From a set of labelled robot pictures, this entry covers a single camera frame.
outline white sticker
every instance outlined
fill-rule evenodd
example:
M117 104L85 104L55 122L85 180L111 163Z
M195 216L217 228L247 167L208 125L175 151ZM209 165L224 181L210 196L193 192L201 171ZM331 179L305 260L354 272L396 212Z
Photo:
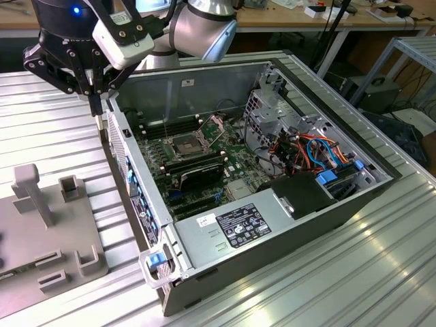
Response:
M214 213L209 213L206 216L197 218L197 222L198 222L198 225L200 225L200 227L204 227L204 226L210 225L212 223L216 223L217 220L215 219Z
M194 80L182 80L182 87L193 87Z
M130 22L129 16L125 12L117 12L116 14L110 15L110 17L117 25L123 25Z

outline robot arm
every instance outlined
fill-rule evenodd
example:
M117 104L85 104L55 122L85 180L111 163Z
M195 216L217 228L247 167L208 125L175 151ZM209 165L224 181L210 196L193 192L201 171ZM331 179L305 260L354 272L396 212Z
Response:
M111 14L112 0L32 0L41 29L38 44L25 50L25 69L88 100L100 131L101 99L152 53L154 39L172 53L218 61L236 32L230 0L162 0L163 6L155 1L146 10L146 0L137 0L142 14L132 0L121 1L125 11Z
M137 0L136 9L141 15L165 16L169 6L166 1ZM141 67L177 67L177 51L205 61L220 61L235 33L236 19L230 0L179 1L169 33L155 40L155 48Z
M101 115L101 97L118 89L164 34L176 0L162 19L142 18L131 0L111 15L112 0L32 0L39 42L24 53L24 67L67 94L89 100Z

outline aluminum extrusion table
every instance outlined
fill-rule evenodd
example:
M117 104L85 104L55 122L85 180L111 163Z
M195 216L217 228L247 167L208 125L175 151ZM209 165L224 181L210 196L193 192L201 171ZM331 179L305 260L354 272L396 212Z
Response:
M87 105L30 73L0 75L0 196L10 194L9 166L25 162L38 165L42 185L68 174L83 178L110 267L106 276L4 318L0 326L435 326L436 180L296 57L263 52L224 61L271 57L335 109L402 180L341 228L163 317L156 291L142 278ZM296 93L289 96L302 103Z

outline power supply label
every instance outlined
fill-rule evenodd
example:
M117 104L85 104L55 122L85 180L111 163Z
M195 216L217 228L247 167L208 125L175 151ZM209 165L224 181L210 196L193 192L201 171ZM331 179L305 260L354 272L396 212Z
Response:
M271 233L271 229L253 203L218 216L218 224L235 249Z

